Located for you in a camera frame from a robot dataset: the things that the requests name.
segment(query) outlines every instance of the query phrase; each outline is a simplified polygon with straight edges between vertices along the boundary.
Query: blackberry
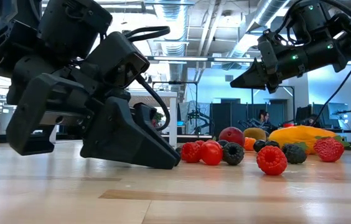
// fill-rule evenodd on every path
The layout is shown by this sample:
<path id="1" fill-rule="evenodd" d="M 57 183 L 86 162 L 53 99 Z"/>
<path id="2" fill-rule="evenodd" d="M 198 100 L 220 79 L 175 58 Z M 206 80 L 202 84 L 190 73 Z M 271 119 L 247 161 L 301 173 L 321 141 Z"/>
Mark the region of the blackberry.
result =
<path id="1" fill-rule="evenodd" d="M 221 145 L 221 147 L 224 147 L 228 141 L 227 140 L 218 140 L 217 143 L 219 143 Z"/>
<path id="2" fill-rule="evenodd" d="M 304 149 L 295 144 L 285 144 L 282 147 L 282 151 L 285 153 L 288 163 L 291 164 L 300 164 L 307 159 Z"/>
<path id="3" fill-rule="evenodd" d="M 223 147 L 223 160 L 231 166 L 238 165 L 245 155 L 243 148 L 237 143 L 227 143 Z"/>
<path id="4" fill-rule="evenodd" d="M 253 149 L 256 151 L 256 152 L 260 152 L 260 150 L 262 148 L 264 148 L 265 146 L 265 141 L 264 140 L 257 140 L 254 145 L 253 145 Z"/>
<path id="5" fill-rule="evenodd" d="M 279 143 L 276 142 L 276 141 L 267 141 L 267 143 L 265 144 L 266 146 L 275 146 L 275 147 L 278 147 L 278 148 L 281 148 L 279 146 Z"/>
<path id="6" fill-rule="evenodd" d="M 177 147 L 177 148 L 175 149 L 175 151 L 176 151 L 179 155 L 181 155 L 181 150 L 182 150 L 182 146 L 179 146 L 179 147 Z"/>

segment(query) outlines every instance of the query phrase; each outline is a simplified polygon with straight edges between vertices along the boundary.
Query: strawberry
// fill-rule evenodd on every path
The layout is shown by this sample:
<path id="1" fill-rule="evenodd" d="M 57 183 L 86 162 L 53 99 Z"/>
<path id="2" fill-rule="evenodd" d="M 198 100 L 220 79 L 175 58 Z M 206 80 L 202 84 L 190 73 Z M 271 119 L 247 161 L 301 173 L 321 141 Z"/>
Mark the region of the strawberry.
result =
<path id="1" fill-rule="evenodd" d="M 342 157 L 344 147 L 349 146 L 347 142 L 342 141 L 342 137 L 316 137 L 314 150 L 318 153 L 323 162 L 336 162 Z"/>

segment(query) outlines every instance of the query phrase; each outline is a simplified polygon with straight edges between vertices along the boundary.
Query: wooden table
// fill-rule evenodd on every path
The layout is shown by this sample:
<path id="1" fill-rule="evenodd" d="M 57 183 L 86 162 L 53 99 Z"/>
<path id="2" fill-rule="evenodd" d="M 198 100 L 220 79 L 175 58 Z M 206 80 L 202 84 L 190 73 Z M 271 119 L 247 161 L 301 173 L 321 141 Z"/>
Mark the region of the wooden table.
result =
<path id="1" fill-rule="evenodd" d="M 21 157 L 0 144 L 0 224 L 351 224 L 351 151 L 269 177 L 254 152 L 236 167 L 155 170 L 83 159 L 80 148 L 58 142 L 52 154 Z"/>

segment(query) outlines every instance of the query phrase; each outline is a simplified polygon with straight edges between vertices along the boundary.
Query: yellow mango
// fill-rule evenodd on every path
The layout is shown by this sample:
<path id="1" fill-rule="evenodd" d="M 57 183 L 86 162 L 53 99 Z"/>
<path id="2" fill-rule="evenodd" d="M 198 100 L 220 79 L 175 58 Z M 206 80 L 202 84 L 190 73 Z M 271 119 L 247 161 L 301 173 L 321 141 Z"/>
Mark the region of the yellow mango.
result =
<path id="1" fill-rule="evenodd" d="M 268 140 L 274 140 L 281 147 L 284 144 L 293 144 L 296 142 L 305 142 L 307 144 L 306 154 L 315 154 L 314 144 L 317 141 L 316 136 L 334 137 L 336 134 L 321 128 L 310 126 L 293 126 L 273 131 Z"/>

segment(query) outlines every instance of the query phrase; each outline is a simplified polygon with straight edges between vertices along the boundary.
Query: red fruit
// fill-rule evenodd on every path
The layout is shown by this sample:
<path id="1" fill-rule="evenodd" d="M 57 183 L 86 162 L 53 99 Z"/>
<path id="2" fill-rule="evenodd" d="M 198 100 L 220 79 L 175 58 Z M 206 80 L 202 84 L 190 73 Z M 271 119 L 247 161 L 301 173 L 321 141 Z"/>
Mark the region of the red fruit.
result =
<path id="1" fill-rule="evenodd" d="M 207 141 L 200 147 L 202 160 L 210 166 L 219 165 L 223 158 L 223 149 L 216 141 Z"/>
<path id="2" fill-rule="evenodd" d="M 228 142 L 237 143 L 241 147 L 245 145 L 245 135 L 238 128 L 234 128 L 234 127 L 225 128 L 220 132 L 220 136 L 218 138 L 220 140 L 227 140 Z"/>
<path id="3" fill-rule="evenodd" d="M 203 140 L 198 140 L 195 142 L 196 144 L 198 144 L 199 146 L 202 146 L 203 143 L 205 143 L 205 141 Z"/>
<path id="4" fill-rule="evenodd" d="M 288 166 L 285 154 L 276 146 L 265 146 L 257 153 L 258 167 L 267 175 L 281 175 Z"/>
<path id="5" fill-rule="evenodd" d="M 334 138 L 322 138 L 315 142 L 314 150 L 323 162 L 336 162 L 342 157 L 344 146 Z"/>
<path id="6" fill-rule="evenodd" d="M 185 143 L 181 149 L 181 159 L 195 163 L 200 160 L 200 146 L 194 142 Z"/>

